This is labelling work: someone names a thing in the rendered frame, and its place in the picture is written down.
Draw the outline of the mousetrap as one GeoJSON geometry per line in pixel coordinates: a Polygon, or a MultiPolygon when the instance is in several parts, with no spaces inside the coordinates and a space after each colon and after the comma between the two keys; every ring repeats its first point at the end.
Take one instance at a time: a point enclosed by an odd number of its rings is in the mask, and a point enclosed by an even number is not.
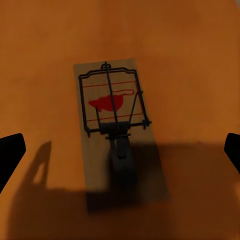
{"type": "Polygon", "coordinates": [[[87,211],[169,199],[135,59],[73,66],[87,211]]]}

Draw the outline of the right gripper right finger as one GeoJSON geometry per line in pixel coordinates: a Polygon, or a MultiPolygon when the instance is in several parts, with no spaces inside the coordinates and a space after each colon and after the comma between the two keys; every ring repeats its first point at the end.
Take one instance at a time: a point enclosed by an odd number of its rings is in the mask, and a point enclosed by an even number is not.
{"type": "Polygon", "coordinates": [[[224,146],[224,151],[231,159],[234,166],[240,173],[240,135],[229,133],[224,146]]]}

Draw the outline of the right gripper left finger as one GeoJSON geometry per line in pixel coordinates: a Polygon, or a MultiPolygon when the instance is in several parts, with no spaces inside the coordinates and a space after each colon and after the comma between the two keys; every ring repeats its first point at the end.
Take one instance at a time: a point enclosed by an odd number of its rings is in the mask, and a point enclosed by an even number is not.
{"type": "Polygon", "coordinates": [[[0,138],[0,193],[26,152],[21,133],[0,138]]]}

